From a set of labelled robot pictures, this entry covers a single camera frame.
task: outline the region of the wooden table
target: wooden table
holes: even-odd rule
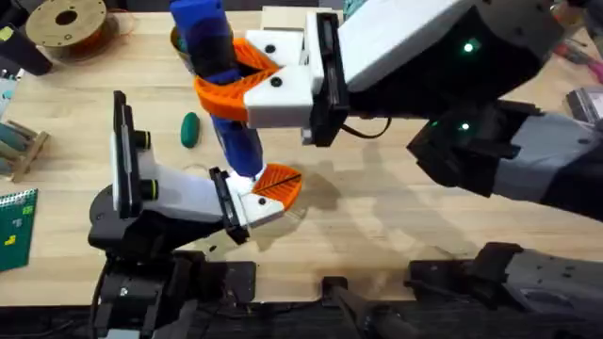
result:
[[[123,90],[135,125],[153,133],[155,157],[177,169],[206,175],[226,168],[207,114],[168,40],[168,13],[135,14],[134,33],[78,66],[57,66],[19,85],[7,119],[51,134],[24,183],[0,184],[0,193],[40,189],[29,266],[0,273],[0,306],[88,304],[104,262],[88,245],[89,207],[111,180],[109,133],[112,91]],[[131,17],[121,15],[124,25]],[[240,36],[260,26],[259,12],[232,12]],[[579,39],[587,41],[583,33]],[[586,70],[553,57],[537,79],[510,98],[562,109],[570,90],[594,84]],[[203,141],[180,145],[180,123],[190,111],[203,117]],[[351,125],[377,131],[383,121]],[[262,131],[265,158],[300,169],[304,189],[280,220],[237,247],[225,233],[188,249],[211,260],[258,264],[258,300],[318,297],[325,275],[345,275],[370,298],[409,299],[402,286],[410,260],[471,258],[488,241],[519,243],[556,255],[603,258],[603,225],[532,203],[490,200],[434,184],[405,150],[421,121],[395,121],[389,133],[365,141],[342,133],[331,149],[302,147],[297,130]]]

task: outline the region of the blue and white tube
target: blue and white tube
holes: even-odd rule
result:
[[[241,78],[233,33],[221,0],[176,0],[170,3],[170,12],[197,75],[217,85],[226,85]],[[264,162],[257,131],[241,121],[213,115],[211,118],[226,160],[235,172],[244,177],[258,174]]]

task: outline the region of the green object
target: green object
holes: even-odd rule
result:
[[[343,19],[348,20],[367,0],[345,0],[343,5]]]
[[[3,123],[0,123],[0,140],[19,152],[27,149],[27,139]]]
[[[481,48],[481,43],[477,39],[472,38],[464,44],[463,53],[472,54],[472,53],[480,50],[480,48]]]
[[[180,128],[180,141],[186,148],[193,148],[201,134],[201,120],[193,112],[186,114]]]
[[[27,266],[38,190],[0,197],[0,271]]]

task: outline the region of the white plastic part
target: white plastic part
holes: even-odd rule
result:
[[[157,200],[144,202],[144,209],[169,218],[200,222],[215,222],[222,218],[213,181],[156,164],[152,150],[139,152],[139,172],[140,179],[158,182]]]
[[[254,179],[239,176],[236,172],[232,172],[226,178],[238,222],[244,228],[249,229],[263,225],[282,216],[285,212],[282,202],[252,193],[253,186],[264,174],[264,170],[266,170],[266,166]]]
[[[281,85],[275,87],[273,79]],[[314,100],[307,66],[286,66],[245,93],[250,128],[303,127],[310,121]]]
[[[320,57],[320,43],[318,42],[318,22],[316,13],[307,13],[305,17],[304,51],[301,64],[308,65],[312,93],[318,94],[324,81],[324,69]]]
[[[366,1],[339,27],[352,92],[370,88],[444,37],[474,0]]]
[[[245,39],[281,67],[300,63],[303,45],[302,32],[249,30],[245,33]],[[269,45],[274,46],[274,52],[267,52]]]
[[[248,228],[261,226],[280,218],[285,213],[283,203],[270,198],[249,193],[240,197],[240,199]]]

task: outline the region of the green led light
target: green led light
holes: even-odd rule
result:
[[[471,38],[463,45],[463,53],[464,54],[476,53],[480,50],[480,48],[481,48],[480,41],[475,38]]]
[[[463,47],[463,50],[467,53],[471,53],[473,52],[473,50],[475,49],[475,47],[473,47],[473,45],[471,43],[466,43]]]

